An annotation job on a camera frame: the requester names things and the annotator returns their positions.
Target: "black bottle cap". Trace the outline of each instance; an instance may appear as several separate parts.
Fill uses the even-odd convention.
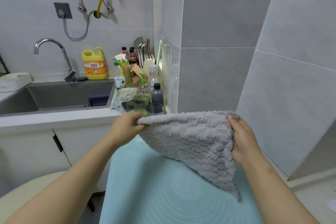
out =
[[[158,82],[154,83],[154,89],[159,90],[161,88],[161,84]]]

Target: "hand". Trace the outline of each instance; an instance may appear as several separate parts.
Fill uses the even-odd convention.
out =
[[[231,115],[228,116],[229,124],[234,131],[234,148],[232,151],[233,159],[242,167],[246,162],[251,161],[255,156],[261,153],[257,139],[252,128],[239,117],[235,120]]]
[[[148,127],[143,124],[134,125],[134,122],[141,117],[140,112],[128,112],[119,116],[112,124],[106,138],[118,148],[129,143],[139,132]]]

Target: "kitchen sink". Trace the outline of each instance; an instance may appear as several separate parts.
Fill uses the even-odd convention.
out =
[[[104,108],[111,104],[113,79],[31,83],[0,101],[0,116]],[[88,97],[110,95],[106,106],[85,107]]]

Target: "cabinet door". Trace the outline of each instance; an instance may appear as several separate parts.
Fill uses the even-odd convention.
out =
[[[86,127],[57,128],[54,129],[54,131],[70,164],[74,165],[107,134],[110,127],[111,124],[103,124]],[[108,161],[103,174],[98,181],[95,192],[106,190],[110,162],[111,160]]]
[[[0,197],[32,179],[70,168],[54,135],[51,129],[0,136]]]

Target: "white stool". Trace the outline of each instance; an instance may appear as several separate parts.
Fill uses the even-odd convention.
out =
[[[0,223],[4,223],[21,206],[27,203],[65,171],[33,179],[0,198]]]

